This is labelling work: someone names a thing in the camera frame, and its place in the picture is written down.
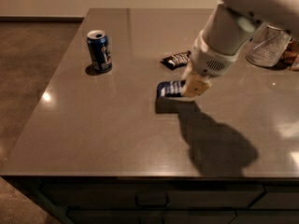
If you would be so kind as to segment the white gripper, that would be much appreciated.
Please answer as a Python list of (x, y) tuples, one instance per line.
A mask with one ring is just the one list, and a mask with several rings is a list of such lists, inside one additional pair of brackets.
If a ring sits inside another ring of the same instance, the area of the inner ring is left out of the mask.
[(194, 41), (190, 62), (181, 79), (185, 82), (181, 94), (195, 97), (211, 87), (210, 77), (219, 77), (227, 73), (235, 63), (238, 55), (226, 55), (213, 50), (203, 37), (201, 31)]

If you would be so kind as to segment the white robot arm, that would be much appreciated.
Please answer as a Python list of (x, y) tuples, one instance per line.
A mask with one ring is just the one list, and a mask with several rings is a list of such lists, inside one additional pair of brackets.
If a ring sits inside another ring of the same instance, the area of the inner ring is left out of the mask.
[(221, 0), (194, 41), (182, 95), (194, 97), (224, 75), (245, 43), (269, 23), (299, 37), (299, 0)]

